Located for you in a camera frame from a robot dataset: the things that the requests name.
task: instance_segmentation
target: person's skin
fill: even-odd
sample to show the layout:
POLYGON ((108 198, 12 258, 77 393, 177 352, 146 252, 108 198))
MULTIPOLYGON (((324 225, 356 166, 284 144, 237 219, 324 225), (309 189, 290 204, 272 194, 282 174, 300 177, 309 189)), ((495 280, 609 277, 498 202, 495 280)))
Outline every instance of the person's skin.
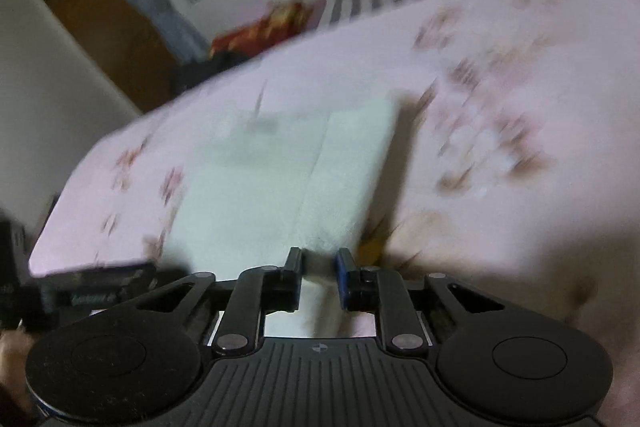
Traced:
POLYGON ((24 367, 35 340, 22 330, 0 331, 0 385, 26 413, 33 413, 24 367))

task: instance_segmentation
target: pink bedsheet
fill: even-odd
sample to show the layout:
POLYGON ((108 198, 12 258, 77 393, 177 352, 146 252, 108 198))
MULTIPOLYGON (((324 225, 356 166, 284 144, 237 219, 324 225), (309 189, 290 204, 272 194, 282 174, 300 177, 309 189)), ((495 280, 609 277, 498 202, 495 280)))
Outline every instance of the pink bedsheet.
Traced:
POLYGON ((370 216, 392 224, 384 263, 591 333, 616 369, 601 417, 640 425, 639 50, 640 0, 418 0, 300 39, 98 143, 31 270, 160 257, 198 146, 231 108, 401 96, 417 111, 408 168, 397 207, 370 216))

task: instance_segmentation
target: black electronic device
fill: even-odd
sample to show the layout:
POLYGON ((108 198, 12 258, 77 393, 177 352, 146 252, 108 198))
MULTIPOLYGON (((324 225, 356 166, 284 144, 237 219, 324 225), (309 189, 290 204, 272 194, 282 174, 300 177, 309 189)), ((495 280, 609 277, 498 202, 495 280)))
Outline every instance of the black electronic device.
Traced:
POLYGON ((340 250, 342 305, 376 336, 265 338, 265 315, 298 307, 304 258, 196 273, 48 334, 26 364, 43 425, 599 425, 598 343, 440 273, 406 282, 340 250))

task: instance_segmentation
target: metal screw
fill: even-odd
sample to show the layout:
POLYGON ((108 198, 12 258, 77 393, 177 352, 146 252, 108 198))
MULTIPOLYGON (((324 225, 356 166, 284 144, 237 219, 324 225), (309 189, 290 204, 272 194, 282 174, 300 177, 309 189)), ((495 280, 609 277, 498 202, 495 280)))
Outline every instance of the metal screw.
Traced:
POLYGON ((222 335, 218 341, 218 347, 220 349, 224 349, 225 351, 232 351, 234 349, 241 349, 241 347, 246 346, 249 343, 249 340, 244 335, 238 335, 237 333, 228 333, 227 335, 222 335))
POLYGON ((403 333, 402 335, 396 335, 391 339, 391 343, 398 349, 417 349, 422 344, 423 340, 418 335, 412 333, 403 333))

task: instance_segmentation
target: light green towel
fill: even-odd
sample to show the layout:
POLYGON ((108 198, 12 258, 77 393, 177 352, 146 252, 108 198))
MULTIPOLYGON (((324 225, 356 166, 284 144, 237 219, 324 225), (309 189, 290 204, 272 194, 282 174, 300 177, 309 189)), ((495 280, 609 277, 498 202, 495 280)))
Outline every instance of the light green towel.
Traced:
POLYGON ((356 248, 398 117, 398 104, 304 115, 242 114, 218 130, 167 239, 163 260, 218 280, 281 266, 290 247, 314 252, 300 309, 270 315, 265 333, 333 336, 342 314, 332 255, 356 248))

